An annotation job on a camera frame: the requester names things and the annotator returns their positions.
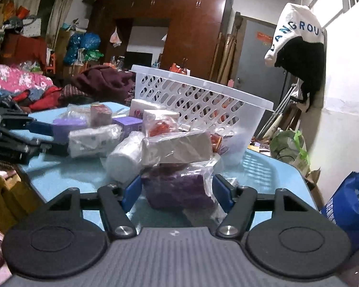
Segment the red white hanging bag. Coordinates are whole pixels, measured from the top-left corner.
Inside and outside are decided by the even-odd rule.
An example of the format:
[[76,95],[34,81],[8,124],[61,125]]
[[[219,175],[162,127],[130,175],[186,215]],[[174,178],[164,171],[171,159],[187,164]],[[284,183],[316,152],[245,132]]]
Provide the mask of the red white hanging bag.
[[182,75],[187,75],[189,76],[191,71],[186,68],[185,64],[176,64],[176,63],[173,63],[170,68],[169,68],[169,71],[172,72],[172,73],[179,73],[179,74],[182,74]]

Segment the dark purple box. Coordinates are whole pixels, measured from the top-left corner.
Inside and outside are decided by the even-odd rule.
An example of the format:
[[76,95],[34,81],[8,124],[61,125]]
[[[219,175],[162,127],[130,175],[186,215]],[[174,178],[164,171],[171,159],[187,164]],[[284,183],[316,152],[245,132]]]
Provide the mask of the dark purple box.
[[142,174],[145,197],[154,209],[208,209],[214,205],[210,166],[159,166]]

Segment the light purple box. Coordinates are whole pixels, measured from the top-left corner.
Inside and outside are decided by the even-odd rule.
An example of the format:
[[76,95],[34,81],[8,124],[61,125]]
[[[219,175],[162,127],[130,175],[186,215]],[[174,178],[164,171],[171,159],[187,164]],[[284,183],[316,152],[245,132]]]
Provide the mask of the light purple box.
[[52,123],[54,141],[60,144],[68,143],[69,133],[87,128],[87,121],[79,118],[57,118]]

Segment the white plastic basket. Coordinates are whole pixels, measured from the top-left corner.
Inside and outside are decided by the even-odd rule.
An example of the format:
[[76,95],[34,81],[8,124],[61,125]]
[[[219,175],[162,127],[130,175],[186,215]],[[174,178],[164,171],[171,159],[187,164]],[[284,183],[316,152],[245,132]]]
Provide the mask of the white plastic basket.
[[179,123],[222,136],[226,166],[241,160],[266,111],[274,103],[201,78],[134,65],[135,97],[179,113]]

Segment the maroon clothes pile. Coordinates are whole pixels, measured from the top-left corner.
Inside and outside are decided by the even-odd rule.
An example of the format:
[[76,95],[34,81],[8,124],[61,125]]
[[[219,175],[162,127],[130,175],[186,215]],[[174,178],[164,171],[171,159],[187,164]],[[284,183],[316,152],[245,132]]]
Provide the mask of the maroon clothes pile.
[[91,102],[116,102],[128,105],[134,96],[135,73],[98,65],[73,76],[62,88],[61,106]]

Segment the brown wooden wardrobe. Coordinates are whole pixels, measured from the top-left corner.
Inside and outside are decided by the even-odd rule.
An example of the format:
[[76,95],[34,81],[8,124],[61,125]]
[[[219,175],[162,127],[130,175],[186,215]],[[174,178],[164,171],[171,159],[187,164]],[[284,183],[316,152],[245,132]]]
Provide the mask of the brown wooden wardrobe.
[[184,62],[191,76],[210,80],[230,14],[230,0],[96,0],[88,31],[99,35],[100,52],[108,60],[126,52],[134,24],[166,27],[160,67]]

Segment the white black hanging jacket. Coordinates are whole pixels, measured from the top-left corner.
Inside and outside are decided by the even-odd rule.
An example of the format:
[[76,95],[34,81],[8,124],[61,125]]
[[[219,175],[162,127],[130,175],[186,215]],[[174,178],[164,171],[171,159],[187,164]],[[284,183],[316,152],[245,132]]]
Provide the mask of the white black hanging jacket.
[[324,79],[325,47],[324,31],[308,6],[285,5],[264,61],[302,81],[302,97],[296,101],[303,112],[309,111]]

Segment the grey wrapped box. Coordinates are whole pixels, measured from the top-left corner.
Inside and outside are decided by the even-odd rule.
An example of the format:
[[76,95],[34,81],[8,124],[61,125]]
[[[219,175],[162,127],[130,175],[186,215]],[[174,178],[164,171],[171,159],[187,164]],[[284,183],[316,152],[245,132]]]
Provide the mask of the grey wrapped box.
[[142,140],[143,166],[189,164],[213,156],[210,134],[205,131],[164,133]]

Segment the white wrapped packet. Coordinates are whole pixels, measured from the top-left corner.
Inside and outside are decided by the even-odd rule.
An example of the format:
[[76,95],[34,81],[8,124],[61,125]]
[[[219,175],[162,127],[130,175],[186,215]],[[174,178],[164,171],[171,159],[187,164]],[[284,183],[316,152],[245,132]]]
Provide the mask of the white wrapped packet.
[[117,124],[71,131],[68,135],[70,157],[106,157],[120,143],[122,128]]

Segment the grey metal door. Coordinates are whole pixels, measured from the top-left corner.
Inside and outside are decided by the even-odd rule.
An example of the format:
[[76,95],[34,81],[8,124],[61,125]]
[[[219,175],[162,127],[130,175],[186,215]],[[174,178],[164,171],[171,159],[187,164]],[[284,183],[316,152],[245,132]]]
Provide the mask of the grey metal door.
[[275,24],[243,17],[232,75],[235,89],[269,100],[277,107],[291,86],[291,75],[264,61],[274,32]]

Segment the blue shopping bag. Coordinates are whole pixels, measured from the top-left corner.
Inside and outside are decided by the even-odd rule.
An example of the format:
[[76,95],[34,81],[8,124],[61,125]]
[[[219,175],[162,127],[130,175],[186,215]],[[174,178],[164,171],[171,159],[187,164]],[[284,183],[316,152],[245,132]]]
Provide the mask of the blue shopping bag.
[[351,172],[320,213],[348,235],[352,252],[359,250],[359,172]]

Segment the red item in bag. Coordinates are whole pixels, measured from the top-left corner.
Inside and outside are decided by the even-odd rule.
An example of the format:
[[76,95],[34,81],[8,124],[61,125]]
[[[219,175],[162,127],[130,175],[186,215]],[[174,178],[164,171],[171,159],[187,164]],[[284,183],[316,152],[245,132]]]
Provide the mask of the red item in bag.
[[178,131],[178,122],[168,115],[145,115],[143,128],[147,137]]

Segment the green plastic bag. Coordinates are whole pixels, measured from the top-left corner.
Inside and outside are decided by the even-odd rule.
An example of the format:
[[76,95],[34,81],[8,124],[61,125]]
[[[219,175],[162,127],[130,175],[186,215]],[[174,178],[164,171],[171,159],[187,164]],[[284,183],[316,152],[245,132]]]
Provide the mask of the green plastic bag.
[[305,139],[299,130],[277,132],[270,142],[271,157],[297,168],[302,176],[310,169]]

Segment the white round roll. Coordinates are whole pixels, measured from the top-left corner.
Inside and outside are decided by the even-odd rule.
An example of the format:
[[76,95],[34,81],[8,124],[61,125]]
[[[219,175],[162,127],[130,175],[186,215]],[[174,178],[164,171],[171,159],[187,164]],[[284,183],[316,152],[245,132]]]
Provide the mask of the white round roll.
[[111,179],[127,184],[140,174],[144,138],[144,133],[133,131],[108,155],[105,170]]

